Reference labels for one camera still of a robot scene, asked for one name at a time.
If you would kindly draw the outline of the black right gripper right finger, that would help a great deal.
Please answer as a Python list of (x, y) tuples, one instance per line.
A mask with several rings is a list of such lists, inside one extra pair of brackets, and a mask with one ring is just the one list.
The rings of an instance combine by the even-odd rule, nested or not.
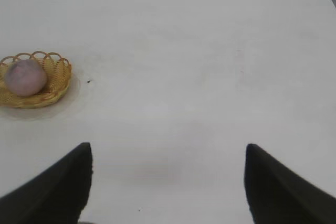
[(246, 147), (244, 187), (254, 223), (335, 223), (335, 198), (256, 144)]

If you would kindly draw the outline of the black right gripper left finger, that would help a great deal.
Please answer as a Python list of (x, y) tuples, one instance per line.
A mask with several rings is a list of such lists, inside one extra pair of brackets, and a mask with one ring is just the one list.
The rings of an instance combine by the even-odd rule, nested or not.
[(81, 143), (41, 174), (1, 197), (1, 223), (78, 223), (92, 185), (92, 150)]

